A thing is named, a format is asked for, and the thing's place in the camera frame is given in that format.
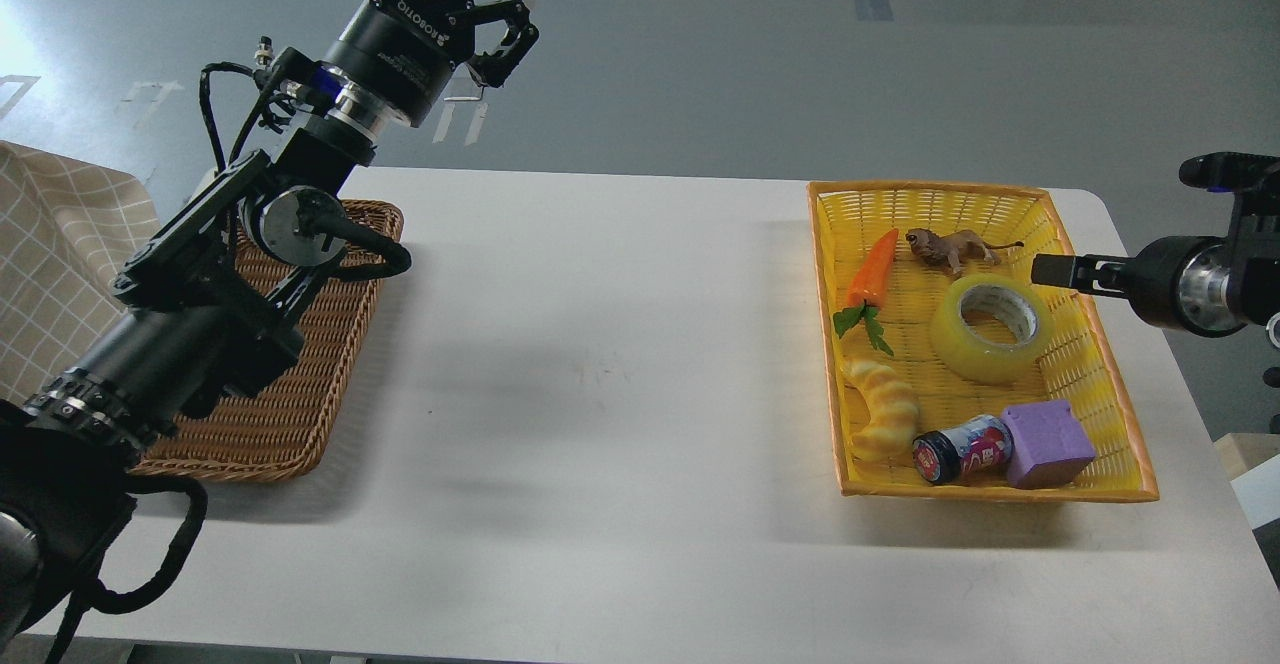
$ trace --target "purple sponge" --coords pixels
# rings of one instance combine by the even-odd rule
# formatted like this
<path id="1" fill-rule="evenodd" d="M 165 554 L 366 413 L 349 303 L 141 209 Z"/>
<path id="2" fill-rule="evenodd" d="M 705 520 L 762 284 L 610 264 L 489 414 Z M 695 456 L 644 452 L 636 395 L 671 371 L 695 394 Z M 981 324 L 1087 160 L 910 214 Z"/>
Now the purple sponge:
<path id="1" fill-rule="evenodd" d="M 1065 399 L 1010 406 L 1000 418 L 1014 439 L 1006 476 L 1015 487 L 1062 486 L 1098 455 Z"/>

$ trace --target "fabric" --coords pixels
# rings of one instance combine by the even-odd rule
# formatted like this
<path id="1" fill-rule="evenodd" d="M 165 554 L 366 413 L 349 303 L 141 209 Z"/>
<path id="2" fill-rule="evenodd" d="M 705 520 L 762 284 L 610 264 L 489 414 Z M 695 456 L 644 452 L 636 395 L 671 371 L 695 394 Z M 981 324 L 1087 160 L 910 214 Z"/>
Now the fabric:
<path id="1" fill-rule="evenodd" d="M 111 280 L 156 230 L 137 178 L 0 141 L 0 399 L 36 394 L 114 325 Z"/>

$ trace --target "orange carrot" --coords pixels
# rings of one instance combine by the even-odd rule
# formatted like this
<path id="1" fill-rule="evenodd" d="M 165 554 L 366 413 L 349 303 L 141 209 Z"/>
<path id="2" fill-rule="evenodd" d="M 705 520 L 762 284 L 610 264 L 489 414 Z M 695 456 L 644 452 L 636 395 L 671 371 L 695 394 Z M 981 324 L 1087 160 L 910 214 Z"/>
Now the orange carrot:
<path id="1" fill-rule="evenodd" d="M 845 292 L 845 307 L 872 304 L 882 308 L 888 294 L 888 273 L 893 267 L 893 251 L 897 248 L 897 230 L 884 232 L 867 253 L 863 266 L 858 269 L 854 280 Z"/>

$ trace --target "white table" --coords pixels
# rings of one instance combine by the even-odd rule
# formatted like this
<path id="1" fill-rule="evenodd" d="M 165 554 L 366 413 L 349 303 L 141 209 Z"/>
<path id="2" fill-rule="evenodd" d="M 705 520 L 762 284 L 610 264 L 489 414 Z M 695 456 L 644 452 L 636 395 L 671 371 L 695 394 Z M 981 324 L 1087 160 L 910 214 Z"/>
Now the white table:
<path id="1" fill-rule="evenodd" d="M 1098 301 L 1153 504 L 837 493 L 804 182 L 357 171 L 404 210 L 324 462 L 219 486 L 83 636 L 536 661 L 1262 661 L 1280 595 L 1160 331 Z M 1078 249 L 1123 253 L 1055 191 Z M 177 503 L 108 557 L 150 574 Z M 55 629 L 55 617 L 36 627 Z"/>

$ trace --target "yellow basket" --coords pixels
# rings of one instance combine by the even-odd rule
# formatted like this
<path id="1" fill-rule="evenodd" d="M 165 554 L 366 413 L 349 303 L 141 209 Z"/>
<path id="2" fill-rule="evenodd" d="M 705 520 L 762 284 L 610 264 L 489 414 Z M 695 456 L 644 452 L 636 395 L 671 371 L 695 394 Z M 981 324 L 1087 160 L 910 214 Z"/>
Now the yellow basket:
<path id="1" fill-rule="evenodd" d="M 991 243 L 1023 241 L 1001 251 L 1001 264 L 969 260 L 965 274 L 1001 273 L 1030 280 L 1036 255 L 1074 255 L 1050 194 L 1020 186 L 959 184 L 931 180 L 813 182 L 809 186 L 818 298 L 822 304 L 831 400 L 832 438 L 841 493 L 891 496 L 937 496 L 1001 502 L 1155 502 L 1156 476 L 1138 418 L 1115 358 L 1102 333 L 1091 296 L 1057 287 L 1037 287 L 1048 306 L 1052 336 L 1032 371 L 1007 385 L 983 385 L 947 368 L 929 344 L 928 322 L 951 278 L 925 267 L 899 238 L 890 274 L 890 294 L 881 310 L 884 339 L 895 351 L 873 351 L 861 325 L 837 339 L 831 315 L 841 310 L 845 287 L 870 244 L 890 228 L 902 235 L 922 226 L 946 235 L 972 228 Z M 865 426 L 867 406 L 840 372 L 846 358 L 891 365 L 920 398 L 919 431 L 942 430 L 974 415 L 1000 415 L 1005 406 L 1066 399 L 1084 423 L 1098 458 L 1070 485 L 1020 490 L 996 471 L 973 473 L 963 482 L 933 486 L 916 473 L 909 454 L 865 462 L 849 450 L 852 432 Z"/>

